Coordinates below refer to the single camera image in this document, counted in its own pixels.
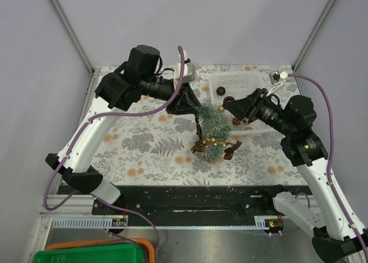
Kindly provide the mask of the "white plastic basket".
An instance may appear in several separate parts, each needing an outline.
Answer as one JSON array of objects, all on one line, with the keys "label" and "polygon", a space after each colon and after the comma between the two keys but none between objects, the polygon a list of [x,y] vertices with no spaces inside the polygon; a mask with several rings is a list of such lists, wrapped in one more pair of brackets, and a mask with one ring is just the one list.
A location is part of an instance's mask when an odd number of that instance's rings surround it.
[{"label": "white plastic basket", "polygon": [[[218,87],[224,87],[226,93],[223,96],[216,94]],[[235,99],[242,99],[255,91],[256,88],[270,88],[271,81],[256,72],[219,72],[212,74],[209,78],[210,99],[216,105],[221,105],[226,96]],[[225,111],[231,136],[247,136],[268,133],[273,129],[261,121],[254,121],[250,124],[242,122],[238,126],[232,124],[233,115]]]}]

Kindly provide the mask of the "small green christmas tree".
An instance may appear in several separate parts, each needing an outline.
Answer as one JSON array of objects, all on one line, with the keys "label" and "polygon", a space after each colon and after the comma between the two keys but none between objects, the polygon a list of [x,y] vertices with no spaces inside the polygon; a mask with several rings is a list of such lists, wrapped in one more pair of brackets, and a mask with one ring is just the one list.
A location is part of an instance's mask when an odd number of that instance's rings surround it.
[{"label": "small green christmas tree", "polygon": [[206,162],[224,157],[229,146],[230,127],[221,106],[204,100],[199,107],[196,135],[192,152]]}]

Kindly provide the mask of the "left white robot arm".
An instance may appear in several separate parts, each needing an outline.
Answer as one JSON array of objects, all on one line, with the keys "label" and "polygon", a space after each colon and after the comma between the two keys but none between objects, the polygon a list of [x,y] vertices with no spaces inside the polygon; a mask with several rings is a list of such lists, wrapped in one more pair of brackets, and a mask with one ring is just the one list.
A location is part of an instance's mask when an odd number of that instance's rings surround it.
[{"label": "left white robot arm", "polygon": [[190,87],[195,66],[181,46],[173,78],[162,74],[160,52],[148,45],[131,49],[128,60],[106,74],[94,91],[90,108],[72,139],[45,161],[55,174],[81,194],[105,202],[112,214],[125,207],[121,191],[105,179],[91,161],[103,139],[120,117],[144,117],[166,110],[171,115],[194,116],[199,120],[200,102]]}]

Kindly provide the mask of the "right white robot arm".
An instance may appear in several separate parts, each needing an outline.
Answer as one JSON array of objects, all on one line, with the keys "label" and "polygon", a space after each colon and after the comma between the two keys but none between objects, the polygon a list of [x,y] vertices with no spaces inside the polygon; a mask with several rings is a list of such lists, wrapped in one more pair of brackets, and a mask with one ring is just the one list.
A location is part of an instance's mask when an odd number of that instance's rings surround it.
[{"label": "right white robot arm", "polygon": [[282,151],[307,182],[321,213],[316,214],[280,185],[266,191],[263,211],[290,218],[311,238],[323,262],[366,252],[367,227],[354,214],[328,166],[332,154],[312,130],[317,114],[311,99],[295,95],[281,107],[267,90],[258,88],[243,99],[224,98],[223,108],[240,121],[259,120],[284,136]]}]

